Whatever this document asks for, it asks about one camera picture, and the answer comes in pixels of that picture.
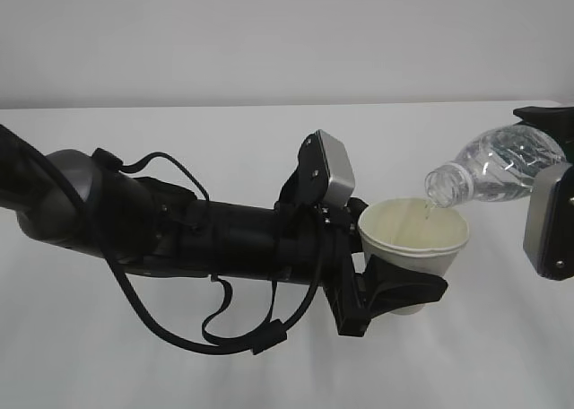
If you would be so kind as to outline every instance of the white background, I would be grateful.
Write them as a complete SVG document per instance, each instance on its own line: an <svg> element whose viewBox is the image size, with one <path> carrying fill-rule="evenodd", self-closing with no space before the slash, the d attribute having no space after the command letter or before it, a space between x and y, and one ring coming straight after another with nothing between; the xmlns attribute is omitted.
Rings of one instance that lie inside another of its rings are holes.
<svg viewBox="0 0 574 409"><path fill-rule="evenodd" d="M571 0L0 0L0 108L574 97Z"/></svg>
<svg viewBox="0 0 574 409"><path fill-rule="evenodd" d="M419 196L428 170L525 102L227 109L4 110L43 152L102 146L132 162L173 153L213 199L271 206L300 142L322 127L346 144L368 203ZM152 176L187 182L163 163ZM522 251L527 200L468 204L467 248L440 303L385 315L362 339L336 335L322 292L289 340L253 357L206 357L158 340L138 321L106 265L26 239L0 213L0 406L43 409L560 408L574 404L574 281L537 277ZM208 279L133 278L152 313L198 339L221 302ZM213 325L248 331L269 284L235 280ZM281 284L286 318L305 288Z"/></svg>

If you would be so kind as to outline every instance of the bottle neck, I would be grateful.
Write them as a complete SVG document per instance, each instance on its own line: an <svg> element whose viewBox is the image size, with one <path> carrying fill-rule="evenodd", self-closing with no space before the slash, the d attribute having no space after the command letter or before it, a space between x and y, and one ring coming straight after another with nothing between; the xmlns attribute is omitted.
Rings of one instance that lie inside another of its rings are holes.
<svg viewBox="0 0 574 409"><path fill-rule="evenodd" d="M461 205L474 198L472 175L462 165L447 162L424 181L427 196L439 207Z"/></svg>

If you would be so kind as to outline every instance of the clear plastic bottle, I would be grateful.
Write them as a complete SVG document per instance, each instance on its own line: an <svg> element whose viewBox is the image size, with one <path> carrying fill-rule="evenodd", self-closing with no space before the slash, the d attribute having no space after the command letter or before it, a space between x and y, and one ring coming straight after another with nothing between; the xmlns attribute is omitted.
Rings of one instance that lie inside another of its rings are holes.
<svg viewBox="0 0 574 409"><path fill-rule="evenodd" d="M549 135L530 126L504 126L478 136L429 173L427 196L439 207L514 200L530 195L540 170L562 161L564 152Z"/></svg>

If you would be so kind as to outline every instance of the paper cup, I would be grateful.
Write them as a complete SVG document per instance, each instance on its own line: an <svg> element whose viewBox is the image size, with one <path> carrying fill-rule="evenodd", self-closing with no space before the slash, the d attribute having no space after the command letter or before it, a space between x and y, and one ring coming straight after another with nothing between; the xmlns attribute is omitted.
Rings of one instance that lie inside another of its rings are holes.
<svg viewBox="0 0 574 409"><path fill-rule="evenodd" d="M422 198L399 198L367 207L359 218L365 262L371 255L415 272L443 276L470 235L454 209L431 208ZM418 312L424 304L393 310Z"/></svg>

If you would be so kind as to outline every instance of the black robotic arm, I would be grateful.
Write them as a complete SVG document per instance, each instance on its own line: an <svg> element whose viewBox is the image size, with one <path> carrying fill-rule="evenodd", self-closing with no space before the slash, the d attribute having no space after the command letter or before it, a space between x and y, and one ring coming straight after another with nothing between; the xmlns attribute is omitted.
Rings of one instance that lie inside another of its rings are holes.
<svg viewBox="0 0 574 409"><path fill-rule="evenodd" d="M155 178L131 178L154 158L178 166L203 194ZM161 339L205 354L259 353L284 341L323 287L340 335L363 336L370 321L394 309L438 301L447 289L440 277L371 257L355 272L361 252L357 221L366 208L351 197L354 177L343 144L322 130L300 146L297 169L274 208L211 201L176 160L151 153L126 166L98 149L92 156L65 150L44 156L0 126L0 206L16 212L23 232L39 241L103 257L145 325ZM222 307L203 326L198 344L160 326L126 274L207 277L223 285ZM239 337L210 335L205 328L230 304L221 276L308 285L299 308L284 322L269 314Z"/></svg>

